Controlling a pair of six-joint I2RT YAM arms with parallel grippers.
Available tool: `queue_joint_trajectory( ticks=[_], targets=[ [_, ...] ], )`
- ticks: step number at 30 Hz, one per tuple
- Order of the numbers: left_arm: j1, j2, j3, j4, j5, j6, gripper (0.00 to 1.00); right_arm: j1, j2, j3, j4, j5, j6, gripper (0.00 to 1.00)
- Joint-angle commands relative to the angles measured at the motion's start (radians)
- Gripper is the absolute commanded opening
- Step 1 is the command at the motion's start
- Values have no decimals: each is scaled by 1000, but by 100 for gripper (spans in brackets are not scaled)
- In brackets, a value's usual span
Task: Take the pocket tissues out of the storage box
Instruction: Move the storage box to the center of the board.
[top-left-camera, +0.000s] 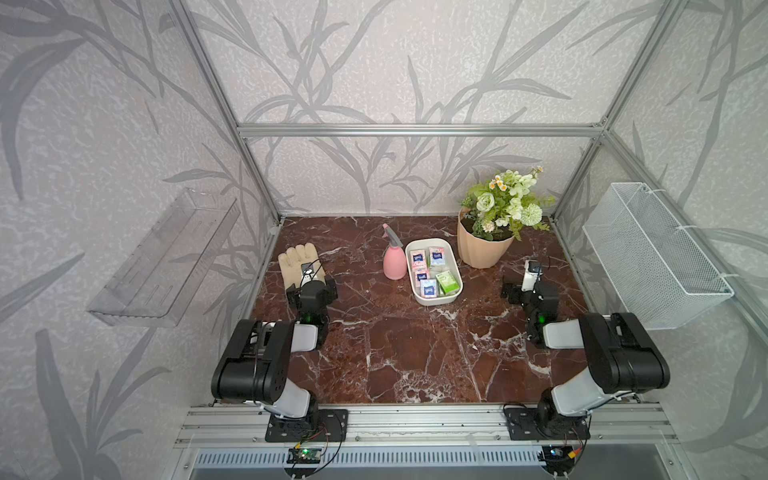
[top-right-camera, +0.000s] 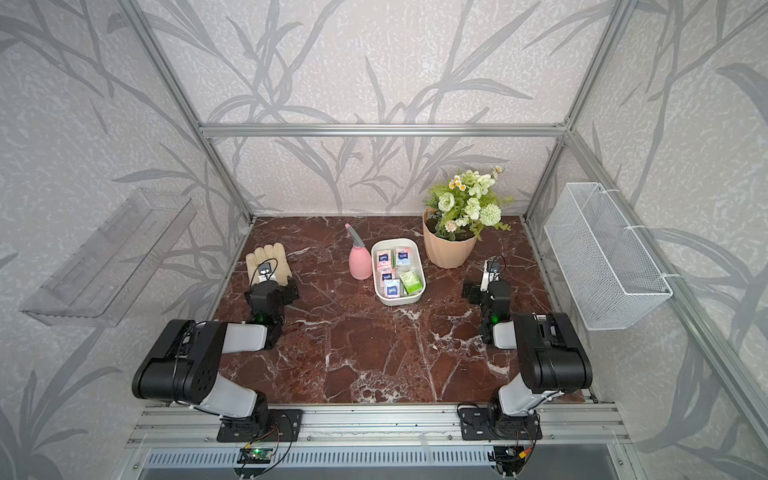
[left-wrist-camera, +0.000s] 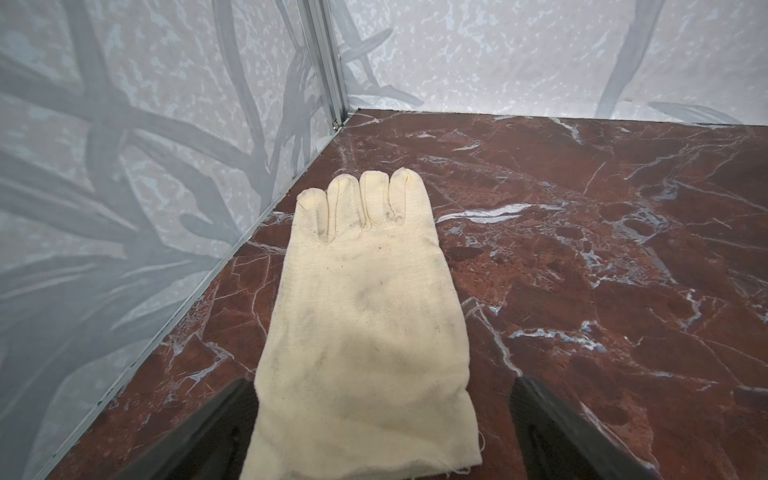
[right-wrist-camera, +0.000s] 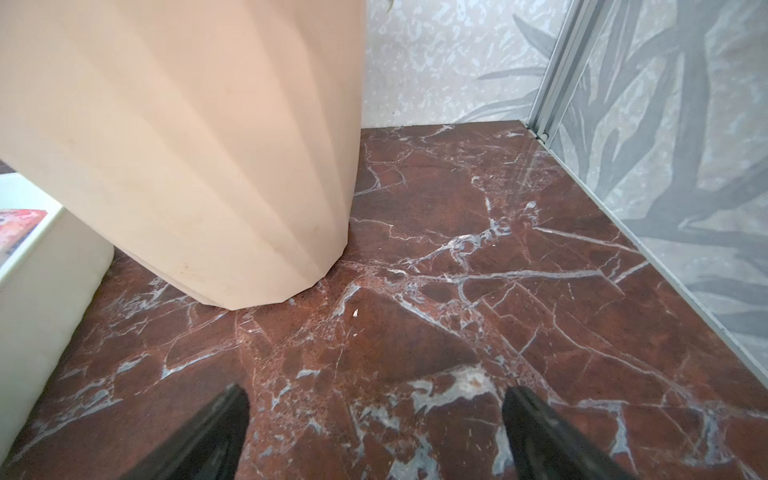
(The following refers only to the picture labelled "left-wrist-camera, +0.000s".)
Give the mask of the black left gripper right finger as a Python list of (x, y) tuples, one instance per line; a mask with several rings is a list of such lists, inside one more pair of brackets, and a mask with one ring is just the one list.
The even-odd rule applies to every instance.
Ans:
[(655, 479), (541, 381), (520, 376), (509, 409), (529, 479)]

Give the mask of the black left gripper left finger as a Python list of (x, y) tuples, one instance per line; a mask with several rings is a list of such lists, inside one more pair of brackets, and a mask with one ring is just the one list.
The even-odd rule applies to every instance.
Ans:
[(227, 385), (187, 420), (113, 477), (115, 479), (238, 479), (259, 402), (247, 379)]

